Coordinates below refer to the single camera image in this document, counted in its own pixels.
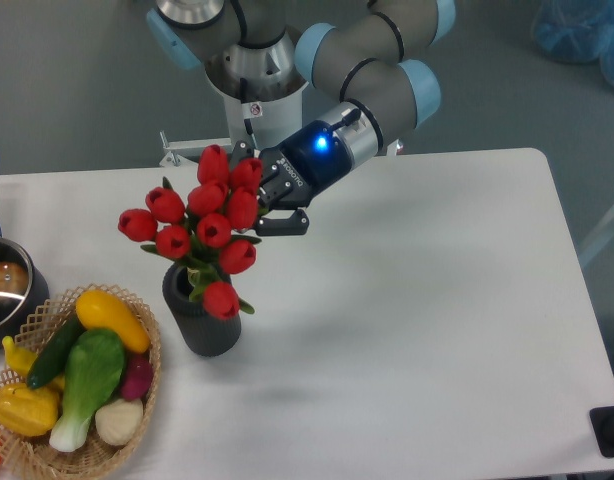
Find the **yellow squash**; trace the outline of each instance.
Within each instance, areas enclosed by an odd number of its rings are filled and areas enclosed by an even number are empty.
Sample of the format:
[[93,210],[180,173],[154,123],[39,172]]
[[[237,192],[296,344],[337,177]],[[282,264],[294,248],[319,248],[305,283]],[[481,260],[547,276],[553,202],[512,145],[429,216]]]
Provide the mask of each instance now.
[[102,290],[87,290],[76,299],[76,316],[87,330],[108,328],[122,340],[125,348],[134,353],[145,353],[149,348],[149,335],[115,295]]
[[0,424],[26,437],[44,435],[58,420],[59,404],[60,397],[51,388],[4,385],[0,387]]
[[[38,358],[38,355],[24,347],[19,347],[11,337],[3,338],[3,349],[5,350],[5,362],[9,368],[21,377],[27,378],[29,369],[36,361],[36,358]],[[62,392],[65,389],[64,375],[58,375],[51,381],[49,386]]]

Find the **black vase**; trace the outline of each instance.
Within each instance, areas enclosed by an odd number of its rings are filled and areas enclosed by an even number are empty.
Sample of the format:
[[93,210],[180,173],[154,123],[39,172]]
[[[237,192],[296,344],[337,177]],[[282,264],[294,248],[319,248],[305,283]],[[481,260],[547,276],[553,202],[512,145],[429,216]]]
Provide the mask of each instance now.
[[203,357],[221,355],[240,337],[240,315],[220,320],[205,311],[202,303],[191,302],[192,287],[187,269],[172,265],[163,280],[163,296],[189,349]]

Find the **light blue joint cap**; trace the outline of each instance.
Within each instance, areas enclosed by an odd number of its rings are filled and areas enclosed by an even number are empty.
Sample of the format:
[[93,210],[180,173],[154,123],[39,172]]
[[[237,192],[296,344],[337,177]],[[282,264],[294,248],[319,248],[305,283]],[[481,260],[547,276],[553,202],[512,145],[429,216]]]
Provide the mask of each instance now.
[[334,26],[328,23],[317,23],[312,25],[305,30],[305,33],[302,34],[300,40],[298,40],[296,44],[294,64],[296,65],[298,73],[309,83],[314,83],[314,62],[316,61],[316,55],[318,55],[320,44],[323,38],[325,38],[325,35],[333,28]]
[[147,25],[169,59],[180,68],[191,70],[202,65],[198,57],[191,53],[187,45],[169,28],[169,25],[160,18],[158,12],[153,8],[147,12]]
[[409,78],[411,89],[416,98],[416,126],[431,117],[440,107],[440,85],[436,75],[423,62],[405,60],[398,66]]
[[440,40],[451,30],[456,21],[456,4],[454,0],[436,0],[438,5],[438,28],[432,44]]

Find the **wicker basket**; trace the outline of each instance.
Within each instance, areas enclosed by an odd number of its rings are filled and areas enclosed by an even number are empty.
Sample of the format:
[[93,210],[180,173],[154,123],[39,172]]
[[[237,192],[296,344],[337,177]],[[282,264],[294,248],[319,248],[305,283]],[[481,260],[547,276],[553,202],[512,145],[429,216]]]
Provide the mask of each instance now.
[[[28,438],[7,430],[0,425],[0,456],[3,465],[23,480],[41,479],[98,479],[110,474],[133,453],[140,443],[151,418],[160,380],[160,334],[158,324],[149,307],[136,295],[114,285],[89,285],[67,290],[55,299],[47,300],[29,315],[14,342],[34,352],[40,352],[52,333],[60,328],[75,310],[75,301],[86,290],[100,289],[123,300],[143,324],[151,346],[149,361],[154,369],[154,380],[144,402],[141,425],[130,442],[123,447],[111,447],[104,443],[92,422],[85,445],[73,453],[61,453],[49,446],[49,434]],[[9,368],[0,374],[0,387],[22,379]]]

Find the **red tulip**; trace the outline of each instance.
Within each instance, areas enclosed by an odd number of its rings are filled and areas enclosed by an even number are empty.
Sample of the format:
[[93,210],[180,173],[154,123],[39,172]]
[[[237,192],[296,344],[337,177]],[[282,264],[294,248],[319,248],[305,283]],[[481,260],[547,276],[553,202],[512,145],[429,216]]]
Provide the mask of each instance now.
[[232,228],[243,230],[251,228],[258,216],[258,200],[250,188],[240,187],[227,202],[225,215]]
[[199,217],[215,212],[223,206],[228,192],[226,183],[210,180],[189,192],[187,196],[189,210]]
[[156,235],[156,250],[163,257],[181,258],[191,249],[189,234],[180,225],[169,225]]
[[238,294],[227,282],[210,283],[203,294],[203,308],[219,320],[229,320],[240,309]]
[[218,265],[223,272],[235,275],[244,272],[256,261],[256,248],[247,240],[236,240],[220,251]]
[[178,223],[185,215],[185,204],[173,190],[156,187],[145,197],[145,203],[159,222]]
[[146,242],[154,239],[158,222],[148,210],[135,208],[120,214],[118,230],[134,242]]
[[238,187],[258,190],[263,175],[263,163],[257,158],[246,158],[241,161],[229,174],[229,187],[236,190]]
[[227,152],[218,145],[210,145],[203,150],[198,160],[198,181],[205,184],[210,180],[229,183],[229,160]]
[[231,240],[231,224],[220,213],[210,213],[198,222],[196,235],[208,247],[220,248]]

